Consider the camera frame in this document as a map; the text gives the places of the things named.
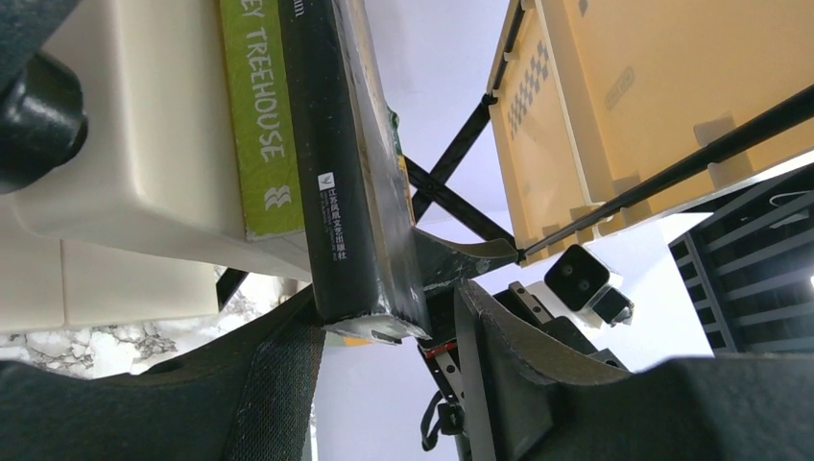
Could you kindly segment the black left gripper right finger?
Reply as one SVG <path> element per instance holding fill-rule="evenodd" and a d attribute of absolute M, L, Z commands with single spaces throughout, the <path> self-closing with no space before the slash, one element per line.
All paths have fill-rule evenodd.
<path fill-rule="evenodd" d="M 809 460 L 809 354 L 679 357 L 630 373 L 454 291 L 464 428 L 477 460 Z"/>

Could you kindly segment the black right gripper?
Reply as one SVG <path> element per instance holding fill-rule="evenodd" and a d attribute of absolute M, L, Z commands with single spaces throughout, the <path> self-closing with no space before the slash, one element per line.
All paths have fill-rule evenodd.
<path fill-rule="evenodd" d="M 422 443 L 440 436 L 462 460 L 626 460 L 630 434 L 612 385 L 629 376 L 564 317 L 510 288 L 467 280 L 514 264 L 504 239 L 464 244 L 413 228 L 433 335 L 419 352 L 438 385 Z"/>

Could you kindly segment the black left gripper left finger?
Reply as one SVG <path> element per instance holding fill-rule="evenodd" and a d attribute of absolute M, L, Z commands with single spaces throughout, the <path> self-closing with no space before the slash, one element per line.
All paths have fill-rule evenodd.
<path fill-rule="evenodd" d="M 299 460 L 325 334 L 310 290 L 139 375 L 1 365 L 5 460 Z"/>

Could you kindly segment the black Moon and Sixpence book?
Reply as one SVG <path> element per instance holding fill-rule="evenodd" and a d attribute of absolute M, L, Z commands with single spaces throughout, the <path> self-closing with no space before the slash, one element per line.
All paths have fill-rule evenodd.
<path fill-rule="evenodd" d="M 344 336 L 426 339 L 409 188 L 364 4 L 278 10 L 317 311 Z"/>

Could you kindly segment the green 65-storey treehouse book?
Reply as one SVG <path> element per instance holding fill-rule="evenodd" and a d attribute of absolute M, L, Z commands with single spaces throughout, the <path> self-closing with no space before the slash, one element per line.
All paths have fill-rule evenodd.
<path fill-rule="evenodd" d="M 247 239 L 303 231 L 278 3 L 227 0 L 219 7 Z"/>

